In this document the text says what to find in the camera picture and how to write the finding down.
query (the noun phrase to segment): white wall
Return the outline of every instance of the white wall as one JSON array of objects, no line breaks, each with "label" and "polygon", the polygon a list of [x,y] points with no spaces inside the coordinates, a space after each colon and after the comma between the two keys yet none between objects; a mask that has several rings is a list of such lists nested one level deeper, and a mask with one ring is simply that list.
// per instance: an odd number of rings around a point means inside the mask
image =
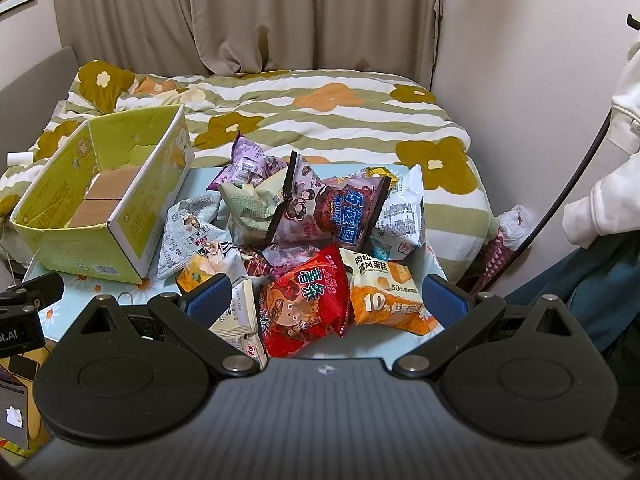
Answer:
[{"label": "white wall", "polygon": [[[495,214],[522,203],[536,219],[582,160],[610,107],[640,0],[444,0],[434,93],[472,138]],[[572,195],[625,160],[607,143]],[[497,283],[501,294],[568,254],[561,213]]]},{"label": "white wall", "polygon": [[0,88],[60,48],[53,0],[0,15]]}]

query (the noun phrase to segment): bedspread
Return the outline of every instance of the bedspread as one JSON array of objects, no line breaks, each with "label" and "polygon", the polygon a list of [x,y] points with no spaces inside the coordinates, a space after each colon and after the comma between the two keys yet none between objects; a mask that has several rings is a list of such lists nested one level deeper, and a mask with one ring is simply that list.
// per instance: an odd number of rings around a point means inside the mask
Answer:
[{"label": "bedspread", "polygon": [[266,154],[296,150],[312,163],[419,164],[429,242],[456,282],[494,223],[467,132],[428,90],[400,76],[350,70],[278,70],[236,77],[134,74],[103,61],[80,68],[67,101],[32,147],[35,163],[0,180],[0,215],[85,118],[183,104],[194,167],[229,162],[238,133]]}]

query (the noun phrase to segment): blue gripper pad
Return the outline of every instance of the blue gripper pad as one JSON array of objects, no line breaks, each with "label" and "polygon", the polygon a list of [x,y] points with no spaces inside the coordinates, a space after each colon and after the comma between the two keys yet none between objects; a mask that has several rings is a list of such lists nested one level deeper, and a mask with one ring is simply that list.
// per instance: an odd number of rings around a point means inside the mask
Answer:
[{"label": "blue gripper pad", "polygon": [[231,280],[216,274],[180,298],[179,306],[187,316],[209,328],[231,306]]},{"label": "blue gripper pad", "polygon": [[430,274],[422,282],[422,302],[444,328],[453,325],[476,306],[472,295],[447,283],[437,274]]}]

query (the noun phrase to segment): metal screw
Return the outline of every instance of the metal screw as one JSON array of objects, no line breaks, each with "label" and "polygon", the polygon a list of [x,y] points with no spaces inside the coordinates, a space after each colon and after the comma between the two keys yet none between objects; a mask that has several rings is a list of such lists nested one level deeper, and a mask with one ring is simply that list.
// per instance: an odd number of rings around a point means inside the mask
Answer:
[{"label": "metal screw", "polygon": [[246,355],[230,355],[222,359],[222,366],[230,372],[248,372],[254,366],[254,362]]},{"label": "metal screw", "polygon": [[409,354],[398,360],[398,366],[405,372],[423,372],[431,363],[426,357],[421,355]]}]

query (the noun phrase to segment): barcode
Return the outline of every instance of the barcode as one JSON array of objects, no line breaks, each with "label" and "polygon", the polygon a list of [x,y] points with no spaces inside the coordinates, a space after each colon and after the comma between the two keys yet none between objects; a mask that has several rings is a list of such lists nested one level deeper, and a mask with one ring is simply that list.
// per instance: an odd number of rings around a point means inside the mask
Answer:
[{"label": "barcode", "polygon": [[110,267],[106,265],[94,265],[95,272],[100,272],[100,274],[117,274],[118,269],[115,267]]},{"label": "barcode", "polygon": [[242,161],[240,170],[238,171],[238,180],[242,182],[251,182],[251,177],[255,173],[255,166],[250,162]]}]

